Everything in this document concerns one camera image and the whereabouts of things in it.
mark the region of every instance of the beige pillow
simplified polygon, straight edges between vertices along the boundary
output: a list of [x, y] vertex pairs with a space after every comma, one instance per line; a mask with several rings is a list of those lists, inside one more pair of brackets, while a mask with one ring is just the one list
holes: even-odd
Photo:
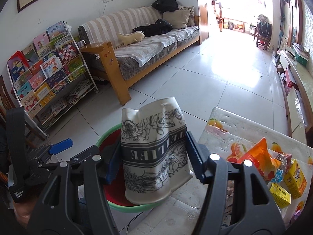
[[173, 29], [187, 28], [189, 16], [190, 10], [166, 11], [163, 13], [163, 19], [172, 24]]

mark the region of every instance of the floral pattern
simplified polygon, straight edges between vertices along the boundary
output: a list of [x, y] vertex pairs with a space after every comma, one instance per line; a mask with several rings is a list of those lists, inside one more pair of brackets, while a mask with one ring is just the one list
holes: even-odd
[[165, 113], [160, 112], [143, 119], [137, 124], [132, 120], [125, 120], [122, 122], [121, 138], [124, 141], [147, 141], [152, 129], [156, 130], [159, 135], [164, 135], [164, 128], [176, 126], [174, 119], [182, 124], [183, 115], [179, 109], [169, 110]]
[[171, 153], [162, 162], [161, 170], [157, 173], [144, 171], [141, 176], [131, 172], [124, 166], [125, 185], [127, 189], [137, 193], [157, 191], [163, 187], [165, 181], [188, 163], [185, 143], [182, 142], [171, 149]]

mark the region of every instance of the wallpaper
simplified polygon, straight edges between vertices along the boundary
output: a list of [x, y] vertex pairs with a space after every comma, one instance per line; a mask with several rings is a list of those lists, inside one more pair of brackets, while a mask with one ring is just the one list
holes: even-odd
[[310, 50], [310, 61], [307, 64], [306, 68], [313, 77], [313, 15], [306, 5], [305, 1], [302, 1], [303, 4], [303, 36], [302, 36], [302, 45]]

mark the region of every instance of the wooden table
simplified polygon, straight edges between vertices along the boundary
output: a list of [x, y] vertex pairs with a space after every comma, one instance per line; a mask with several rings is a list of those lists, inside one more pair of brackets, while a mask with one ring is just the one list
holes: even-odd
[[237, 20], [237, 19], [231, 19], [231, 18], [224, 17], [223, 18], [223, 27], [224, 27], [224, 19], [242, 22], [242, 32], [245, 33], [245, 23], [247, 24], [247, 22], [242, 21], [242, 20]]

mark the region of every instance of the white plush toy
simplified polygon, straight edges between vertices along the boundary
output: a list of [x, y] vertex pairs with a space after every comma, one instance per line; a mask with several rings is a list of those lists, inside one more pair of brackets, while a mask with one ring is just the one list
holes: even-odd
[[134, 42], [140, 42], [144, 37], [145, 35], [141, 31], [136, 31], [135, 33], [130, 34], [117, 34], [117, 38], [124, 43], [124, 46], [130, 45]]

